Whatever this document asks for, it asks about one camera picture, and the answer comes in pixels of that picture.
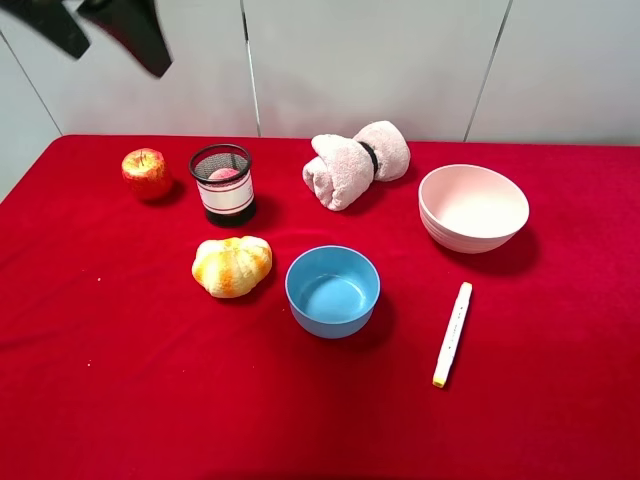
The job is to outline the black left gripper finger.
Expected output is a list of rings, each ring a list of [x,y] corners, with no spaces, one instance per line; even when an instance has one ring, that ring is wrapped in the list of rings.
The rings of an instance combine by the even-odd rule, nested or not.
[[[151,75],[173,63],[154,0],[83,1],[76,12],[117,40]]]

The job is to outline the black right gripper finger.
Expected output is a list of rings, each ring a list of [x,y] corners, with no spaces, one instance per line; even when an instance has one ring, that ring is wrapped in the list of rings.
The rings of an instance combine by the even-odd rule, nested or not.
[[[1,10],[74,59],[80,59],[90,47],[86,34],[60,1],[1,0]]]

